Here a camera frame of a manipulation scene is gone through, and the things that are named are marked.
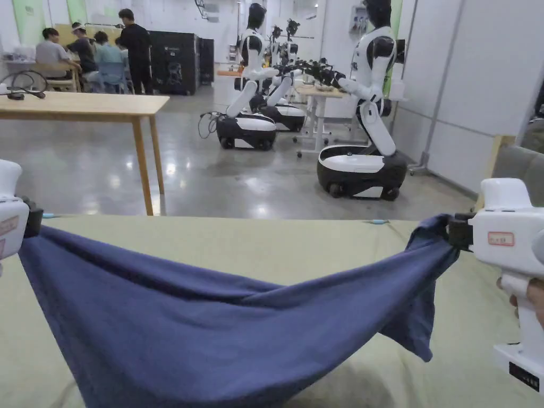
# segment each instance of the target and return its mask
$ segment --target black cabinet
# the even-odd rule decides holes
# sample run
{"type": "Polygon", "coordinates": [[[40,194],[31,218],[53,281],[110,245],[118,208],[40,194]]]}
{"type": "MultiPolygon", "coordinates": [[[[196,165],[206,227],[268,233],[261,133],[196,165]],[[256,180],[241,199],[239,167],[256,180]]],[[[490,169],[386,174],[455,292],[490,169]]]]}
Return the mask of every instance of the black cabinet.
{"type": "Polygon", "coordinates": [[[214,40],[200,38],[200,83],[211,85],[214,80],[214,40]]]}
{"type": "Polygon", "coordinates": [[[153,87],[161,94],[194,95],[200,86],[200,47],[195,34],[150,31],[153,87]]]}

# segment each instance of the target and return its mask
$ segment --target cable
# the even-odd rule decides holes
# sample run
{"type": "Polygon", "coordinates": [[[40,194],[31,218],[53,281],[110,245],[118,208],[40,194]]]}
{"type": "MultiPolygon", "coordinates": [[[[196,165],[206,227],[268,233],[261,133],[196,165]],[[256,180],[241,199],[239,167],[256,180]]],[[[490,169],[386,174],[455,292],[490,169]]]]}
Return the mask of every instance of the cable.
{"type": "Polygon", "coordinates": [[[39,99],[44,99],[45,98],[44,92],[49,87],[49,82],[47,81],[47,78],[44,77],[39,72],[36,72],[36,71],[33,71],[33,70],[25,70],[25,71],[21,71],[21,72],[17,72],[17,73],[11,73],[11,74],[7,75],[6,77],[2,78],[2,80],[0,81],[0,84],[5,83],[5,81],[7,79],[11,78],[11,77],[13,77],[13,79],[11,80],[11,86],[8,87],[8,90],[10,90],[11,92],[9,92],[7,94],[0,94],[0,96],[13,95],[13,94],[29,94],[29,95],[33,95],[33,96],[35,96],[35,97],[37,97],[39,99]],[[33,91],[32,90],[32,87],[34,85],[36,85],[36,80],[32,75],[30,75],[31,73],[38,75],[41,79],[44,80],[43,89],[40,89],[38,91],[33,91]],[[32,83],[30,85],[27,85],[27,86],[15,86],[15,84],[17,82],[17,79],[19,77],[21,77],[21,76],[30,78],[32,83]]]}
{"type": "Polygon", "coordinates": [[[206,112],[200,115],[199,126],[198,126],[200,138],[205,140],[209,138],[209,136],[212,133],[215,133],[215,131],[217,130],[217,122],[224,116],[226,115],[221,112],[206,112]],[[204,119],[204,117],[208,115],[209,115],[208,134],[206,136],[203,136],[202,132],[200,132],[200,123],[202,123],[202,119],[204,119]]]}

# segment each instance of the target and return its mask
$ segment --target red label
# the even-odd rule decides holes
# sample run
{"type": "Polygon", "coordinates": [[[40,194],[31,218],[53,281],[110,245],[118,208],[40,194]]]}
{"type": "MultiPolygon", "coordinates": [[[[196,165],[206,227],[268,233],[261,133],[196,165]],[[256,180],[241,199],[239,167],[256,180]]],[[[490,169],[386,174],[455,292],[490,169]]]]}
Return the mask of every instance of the red label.
{"type": "Polygon", "coordinates": [[[2,235],[6,235],[8,232],[11,232],[17,229],[17,225],[19,225],[18,215],[16,215],[15,217],[9,218],[6,221],[0,222],[0,237],[2,235]]]}
{"type": "Polygon", "coordinates": [[[488,232],[487,242],[494,246],[515,246],[516,239],[511,232],[488,232]]]}

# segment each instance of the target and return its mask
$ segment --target blue chair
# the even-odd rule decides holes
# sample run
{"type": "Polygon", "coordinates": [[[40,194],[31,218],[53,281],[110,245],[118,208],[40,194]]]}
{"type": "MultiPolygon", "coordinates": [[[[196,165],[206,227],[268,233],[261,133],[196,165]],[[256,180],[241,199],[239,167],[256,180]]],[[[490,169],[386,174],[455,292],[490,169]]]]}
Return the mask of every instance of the blue chair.
{"type": "Polygon", "coordinates": [[[102,90],[106,92],[107,87],[113,87],[114,92],[116,92],[116,87],[121,87],[124,94],[129,94],[127,77],[125,76],[125,64],[124,63],[99,63],[98,64],[98,73],[100,79],[100,85],[102,90]]]}

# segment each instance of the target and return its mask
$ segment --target man in gray shirt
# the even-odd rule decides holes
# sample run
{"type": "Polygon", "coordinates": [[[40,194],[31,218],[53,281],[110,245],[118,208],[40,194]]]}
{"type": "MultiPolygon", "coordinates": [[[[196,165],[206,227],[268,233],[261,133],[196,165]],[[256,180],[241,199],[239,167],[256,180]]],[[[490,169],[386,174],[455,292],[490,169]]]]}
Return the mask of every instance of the man in gray shirt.
{"type": "MultiPolygon", "coordinates": [[[[54,28],[46,28],[42,32],[44,42],[36,45],[36,62],[38,64],[67,63],[76,67],[81,72],[81,67],[73,62],[62,45],[59,44],[59,32],[54,28]]],[[[48,79],[71,79],[72,73],[66,71],[43,72],[48,79]]]]}

